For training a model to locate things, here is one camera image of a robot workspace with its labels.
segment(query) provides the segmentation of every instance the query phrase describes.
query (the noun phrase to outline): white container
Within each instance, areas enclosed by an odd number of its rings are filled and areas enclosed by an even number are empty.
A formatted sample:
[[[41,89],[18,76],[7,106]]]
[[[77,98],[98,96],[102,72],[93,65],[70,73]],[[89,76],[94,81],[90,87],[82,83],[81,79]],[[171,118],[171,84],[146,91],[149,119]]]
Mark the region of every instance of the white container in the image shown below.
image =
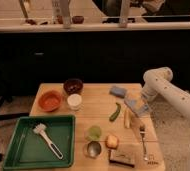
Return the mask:
[[[82,103],[82,97],[79,94],[72,94],[67,98],[67,103],[72,110],[79,110]]]
[[[58,23],[58,17],[62,16],[61,14],[61,0],[52,0],[52,9],[53,9],[53,20],[55,23]]]

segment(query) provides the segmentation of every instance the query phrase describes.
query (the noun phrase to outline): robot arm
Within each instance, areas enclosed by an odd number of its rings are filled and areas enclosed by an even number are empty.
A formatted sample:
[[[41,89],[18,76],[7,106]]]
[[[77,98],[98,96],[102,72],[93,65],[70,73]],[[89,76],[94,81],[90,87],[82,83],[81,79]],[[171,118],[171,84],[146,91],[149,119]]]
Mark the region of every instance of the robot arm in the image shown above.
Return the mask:
[[[174,86],[171,81],[173,73],[170,68],[148,70],[144,74],[145,85],[142,95],[147,101],[152,101],[161,94],[177,111],[190,120],[190,94]]]

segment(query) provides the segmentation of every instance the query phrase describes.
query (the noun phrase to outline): small metal bowl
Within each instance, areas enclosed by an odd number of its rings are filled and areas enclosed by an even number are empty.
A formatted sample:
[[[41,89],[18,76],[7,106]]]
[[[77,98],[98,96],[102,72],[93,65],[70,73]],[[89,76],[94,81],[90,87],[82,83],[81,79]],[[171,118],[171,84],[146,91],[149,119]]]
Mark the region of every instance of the small metal bowl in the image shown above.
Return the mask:
[[[101,151],[102,148],[98,141],[91,141],[87,146],[87,153],[89,157],[96,158]]]

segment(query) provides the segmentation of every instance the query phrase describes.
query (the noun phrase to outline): cleaning brush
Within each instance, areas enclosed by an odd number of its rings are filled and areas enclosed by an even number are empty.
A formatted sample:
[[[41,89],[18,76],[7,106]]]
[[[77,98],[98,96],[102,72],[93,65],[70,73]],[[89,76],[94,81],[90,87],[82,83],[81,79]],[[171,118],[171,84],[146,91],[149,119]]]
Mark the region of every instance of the cleaning brush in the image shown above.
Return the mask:
[[[47,142],[49,148],[61,160],[63,158],[63,154],[61,153],[61,151],[59,150],[59,148],[47,136],[47,134],[45,132],[45,129],[46,129],[46,125],[40,123],[40,124],[38,124],[38,125],[35,126],[35,128],[33,129],[33,132],[35,134],[41,135],[41,137],[43,137],[43,139]]]

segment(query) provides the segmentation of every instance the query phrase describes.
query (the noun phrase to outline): green vegetable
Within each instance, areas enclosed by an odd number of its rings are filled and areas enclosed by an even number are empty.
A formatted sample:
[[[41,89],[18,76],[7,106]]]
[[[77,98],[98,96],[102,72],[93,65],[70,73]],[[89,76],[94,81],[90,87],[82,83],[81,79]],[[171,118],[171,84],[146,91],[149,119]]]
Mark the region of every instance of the green vegetable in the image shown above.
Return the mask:
[[[111,122],[115,121],[115,119],[118,117],[120,113],[121,105],[119,103],[116,103],[116,105],[117,105],[116,111],[109,118]]]

